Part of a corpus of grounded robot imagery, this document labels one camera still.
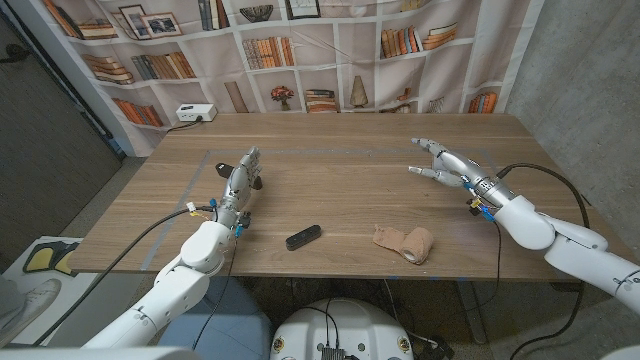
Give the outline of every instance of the beige bandage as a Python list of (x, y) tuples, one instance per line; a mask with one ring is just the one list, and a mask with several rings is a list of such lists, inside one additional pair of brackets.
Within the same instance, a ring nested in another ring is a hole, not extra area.
[(393, 228), (375, 226), (373, 242), (384, 248), (398, 252), (414, 264), (422, 264), (433, 245), (433, 235), (424, 228), (415, 228), (405, 237), (404, 233)]

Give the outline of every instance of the bookshelf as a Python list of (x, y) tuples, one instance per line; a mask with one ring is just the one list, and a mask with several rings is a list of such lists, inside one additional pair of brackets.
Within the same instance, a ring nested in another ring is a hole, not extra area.
[[(138, 156), (148, 155), (164, 132), (178, 122), (175, 109), (182, 103), (213, 103), (221, 113), (234, 113), (224, 86), (232, 81), (238, 84), (250, 112), (279, 112), (280, 103), (270, 97), (270, 90), (277, 85), (294, 90), (294, 97), (288, 101), (291, 112), (306, 112), (303, 94), (311, 88), (334, 91), (340, 112), (379, 112), (408, 103), (411, 112), (424, 113), (431, 100), (444, 97), (442, 112), (459, 113), (466, 112), (477, 94), (487, 91), (499, 94), (495, 112), (503, 112), (543, 2), (422, 0), (419, 8), (401, 12), (402, 0), (377, 0), (364, 5), (364, 16), (352, 17), (349, 6), (355, 0), (342, 0), (343, 8), (331, 9), (323, 4), (335, 6), (340, 2), (319, 0), (321, 13), (336, 17), (288, 20), (285, 0), (222, 0), (229, 27), (205, 31), (197, 0), (52, 0), (65, 10), (68, 8), (74, 20), (106, 18), (114, 25), (118, 22), (111, 13), (118, 12), (121, 6), (139, 4), (147, 14), (172, 12), (183, 33), (134, 40), (116, 26), (117, 38), (80, 40), (65, 35), (42, 0), (30, 1), (91, 84), (99, 89), (130, 134)], [(250, 23), (239, 11), (267, 4), (273, 5), (273, 12), (264, 22)], [(413, 25), (424, 40), (430, 29), (456, 22), (455, 40), (433, 50), (382, 56), (382, 30)], [(293, 39), (296, 65), (251, 70), (242, 41), (278, 36)], [(131, 56), (169, 52), (182, 52), (196, 78), (143, 80), (131, 61)], [(81, 54), (117, 58), (133, 74), (135, 82), (118, 85), (97, 80)], [(349, 104), (356, 75), (361, 76), (369, 100), (363, 109)], [(406, 87), (412, 89), (409, 98), (398, 101), (396, 98)], [(111, 104), (112, 97), (154, 105), (165, 126), (154, 128), (129, 122)]]

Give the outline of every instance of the power strip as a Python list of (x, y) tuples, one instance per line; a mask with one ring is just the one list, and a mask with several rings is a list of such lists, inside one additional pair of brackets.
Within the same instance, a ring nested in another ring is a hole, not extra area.
[(180, 121), (196, 121), (198, 116), (202, 116), (202, 121), (213, 121), (218, 111), (213, 104), (182, 104), (176, 110), (176, 115)]

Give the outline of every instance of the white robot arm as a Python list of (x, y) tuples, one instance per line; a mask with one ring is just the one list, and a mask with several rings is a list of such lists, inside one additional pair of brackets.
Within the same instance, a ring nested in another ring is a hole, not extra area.
[(248, 214), (240, 210), (258, 179), (259, 157), (260, 151), (255, 146), (244, 155), (227, 180), (216, 220), (203, 222), (182, 245), (180, 254), (158, 273), (153, 288), (84, 348), (145, 346), (171, 320), (202, 300), (209, 277), (224, 265), (220, 247), (248, 227)]
[[(607, 251), (607, 240), (595, 231), (535, 211), (524, 196), (516, 196), (499, 178), (473, 160), (449, 151), (429, 139), (411, 139), (434, 156), (431, 169), (415, 166), (409, 172), (444, 185), (464, 187), (474, 196), (483, 215), (502, 225), (522, 247), (549, 249), (545, 260), (555, 268), (594, 285), (640, 314), (640, 266)], [(489, 214), (482, 201), (497, 208)]]

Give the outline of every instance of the bookshelf backdrop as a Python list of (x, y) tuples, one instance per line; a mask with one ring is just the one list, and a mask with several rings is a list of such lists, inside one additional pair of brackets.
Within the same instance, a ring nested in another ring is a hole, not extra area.
[(544, 0), (29, 0), (147, 156), (220, 113), (504, 112)]

